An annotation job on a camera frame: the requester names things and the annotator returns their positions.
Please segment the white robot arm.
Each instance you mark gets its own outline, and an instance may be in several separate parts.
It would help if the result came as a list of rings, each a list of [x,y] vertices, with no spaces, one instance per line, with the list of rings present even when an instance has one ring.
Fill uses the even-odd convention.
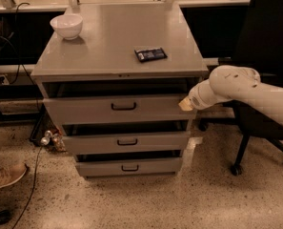
[[[258,71],[222,65],[192,87],[179,102],[182,111],[204,110],[217,103],[243,102],[283,126],[283,88],[261,81]]]

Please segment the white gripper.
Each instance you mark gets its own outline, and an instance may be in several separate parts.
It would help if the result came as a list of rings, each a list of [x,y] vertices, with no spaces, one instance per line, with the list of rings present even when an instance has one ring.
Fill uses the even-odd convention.
[[[217,99],[210,83],[202,81],[190,90],[188,97],[179,102],[179,107],[182,111],[189,112],[193,110],[193,107],[197,110],[204,110],[216,103]]]

